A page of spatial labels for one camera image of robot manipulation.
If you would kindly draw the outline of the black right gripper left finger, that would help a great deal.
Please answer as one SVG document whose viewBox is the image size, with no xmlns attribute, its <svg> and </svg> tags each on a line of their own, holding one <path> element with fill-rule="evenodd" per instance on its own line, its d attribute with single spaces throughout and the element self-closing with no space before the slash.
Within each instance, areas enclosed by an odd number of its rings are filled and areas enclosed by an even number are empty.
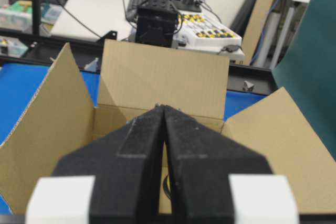
<svg viewBox="0 0 336 224">
<path fill-rule="evenodd" d="M 150 223 L 159 210 L 164 130 L 157 106 L 63 156 L 52 176 L 95 176 L 89 223 Z"/>
</svg>

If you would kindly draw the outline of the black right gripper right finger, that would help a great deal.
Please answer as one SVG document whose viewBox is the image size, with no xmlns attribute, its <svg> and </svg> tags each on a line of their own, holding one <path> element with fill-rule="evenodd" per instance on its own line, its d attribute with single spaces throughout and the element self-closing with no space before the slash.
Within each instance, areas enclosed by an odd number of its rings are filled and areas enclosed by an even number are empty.
<svg viewBox="0 0 336 224">
<path fill-rule="evenodd" d="M 230 174 L 272 174 L 256 151 L 164 107 L 166 149 L 175 223 L 234 223 Z"/>
</svg>

